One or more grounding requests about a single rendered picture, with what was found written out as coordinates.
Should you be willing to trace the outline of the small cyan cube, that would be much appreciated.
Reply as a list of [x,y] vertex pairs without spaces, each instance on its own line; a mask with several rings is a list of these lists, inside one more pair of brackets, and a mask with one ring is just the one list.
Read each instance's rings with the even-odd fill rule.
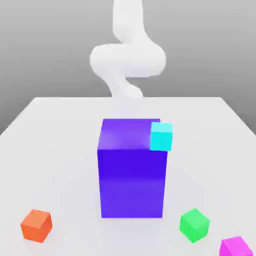
[[166,122],[152,122],[150,132],[150,150],[165,151],[172,150],[173,126]]

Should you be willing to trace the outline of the small green cube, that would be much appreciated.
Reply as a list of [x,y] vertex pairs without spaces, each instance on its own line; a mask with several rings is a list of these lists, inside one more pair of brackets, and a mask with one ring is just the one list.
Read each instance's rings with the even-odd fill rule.
[[180,217],[179,230],[192,243],[199,241],[208,234],[210,220],[197,208]]

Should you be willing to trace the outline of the small orange cube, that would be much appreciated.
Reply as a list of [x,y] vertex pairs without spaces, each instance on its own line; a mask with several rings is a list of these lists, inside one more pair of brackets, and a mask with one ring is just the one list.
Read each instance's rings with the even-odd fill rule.
[[43,243],[53,228],[51,214],[32,209],[20,226],[26,240]]

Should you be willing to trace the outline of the small magenta cube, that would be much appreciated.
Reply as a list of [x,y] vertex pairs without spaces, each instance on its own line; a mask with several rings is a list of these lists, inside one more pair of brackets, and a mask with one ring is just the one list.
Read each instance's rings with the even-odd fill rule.
[[254,256],[254,254],[241,236],[235,236],[221,241],[219,256]]

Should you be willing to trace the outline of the large purple box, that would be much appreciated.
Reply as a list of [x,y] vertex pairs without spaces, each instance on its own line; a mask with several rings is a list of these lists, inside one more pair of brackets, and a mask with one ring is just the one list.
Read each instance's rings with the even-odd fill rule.
[[102,218],[163,216],[167,152],[150,149],[158,118],[105,118],[97,161]]

